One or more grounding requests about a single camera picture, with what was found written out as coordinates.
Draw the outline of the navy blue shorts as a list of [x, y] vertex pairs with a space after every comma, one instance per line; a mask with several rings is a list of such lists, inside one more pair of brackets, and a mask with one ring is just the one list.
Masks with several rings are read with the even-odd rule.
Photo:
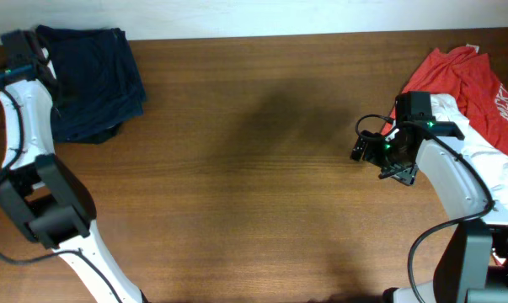
[[61, 86], [51, 112], [54, 141], [84, 138], [143, 115], [147, 95], [126, 32], [54, 29], [35, 33], [46, 42]]

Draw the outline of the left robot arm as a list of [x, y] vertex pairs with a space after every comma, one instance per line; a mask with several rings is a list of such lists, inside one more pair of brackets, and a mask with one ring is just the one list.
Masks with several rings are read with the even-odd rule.
[[30, 259], [0, 252], [0, 259], [22, 266], [59, 257], [97, 302], [146, 301], [106, 247], [88, 189], [55, 154], [51, 109], [57, 81], [48, 46], [30, 30], [0, 39], [8, 58], [0, 71], [6, 124], [0, 207], [29, 242], [47, 251]]

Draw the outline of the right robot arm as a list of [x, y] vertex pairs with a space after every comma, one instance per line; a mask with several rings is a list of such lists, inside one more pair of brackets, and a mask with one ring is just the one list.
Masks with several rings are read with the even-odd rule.
[[[470, 125], [449, 94], [402, 93], [384, 121], [385, 133], [356, 132], [351, 159], [407, 186], [422, 172], [448, 220], [417, 237], [407, 258], [409, 287], [385, 290], [383, 301], [508, 302], [508, 156]], [[434, 276], [417, 284], [418, 246], [445, 228], [454, 232]]]

